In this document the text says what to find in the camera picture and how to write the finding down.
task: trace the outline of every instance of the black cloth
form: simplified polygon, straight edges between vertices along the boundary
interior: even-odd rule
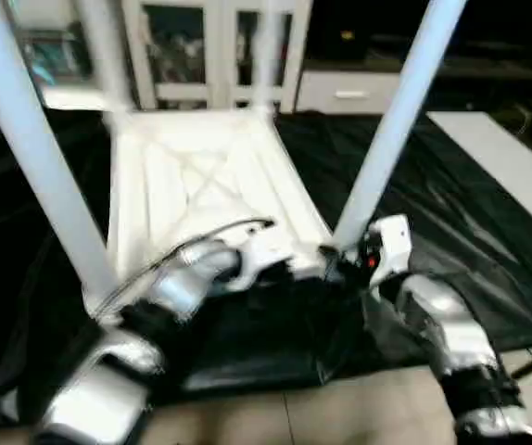
[[[101,115],[49,111],[48,120],[106,234],[110,143]],[[377,123],[322,115],[276,120],[331,227]],[[532,345],[532,217],[426,119],[409,138],[377,214],[393,212],[411,220],[414,269],[458,287],[499,350]],[[423,359],[397,341],[397,358],[386,360],[362,328],[360,296],[317,281],[215,299],[197,324],[183,383],[166,382],[164,402],[311,386]],[[59,381],[59,363],[79,349],[74,338],[84,325],[95,330],[78,277],[0,134],[0,394],[19,386],[23,420],[37,418]]]

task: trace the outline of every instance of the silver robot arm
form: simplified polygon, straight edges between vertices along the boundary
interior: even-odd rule
[[[412,244],[406,218],[375,222],[364,246],[361,255],[378,252],[380,259],[363,304],[374,337],[383,344],[393,324],[423,347],[453,414],[458,443],[532,444],[519,388],[462,296],[436,278],[409,273]]]
[[[182,248],[158,270],[149,295],[122,309],[123,322],[104,330],[52,399],[36,444],[136,443],[156,379],[170,372],[171,345],[215,282],[240,268],[238,251],[215,239]]]

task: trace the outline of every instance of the tiled floor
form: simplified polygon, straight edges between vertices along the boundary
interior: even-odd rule
[[[504,355],[513,371],[526,351]],[[532,375],[520,382],[532,418]],[[24,432],[0,444],[25,443]],[[188,403],[160,410],[146,445],[448,445],[451,416],[428,368],[337,381],[324,388]]]

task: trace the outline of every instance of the drawer handle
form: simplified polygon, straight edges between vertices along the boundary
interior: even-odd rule
[[[338,90],[334,96],[336,99],[366,99],[369,97],[369,93],[358,90]]]

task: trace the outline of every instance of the drawer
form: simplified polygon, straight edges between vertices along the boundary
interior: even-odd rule
[[[381,114],[389,107],[398,83],[398,74],[305,71],[297,111]]]

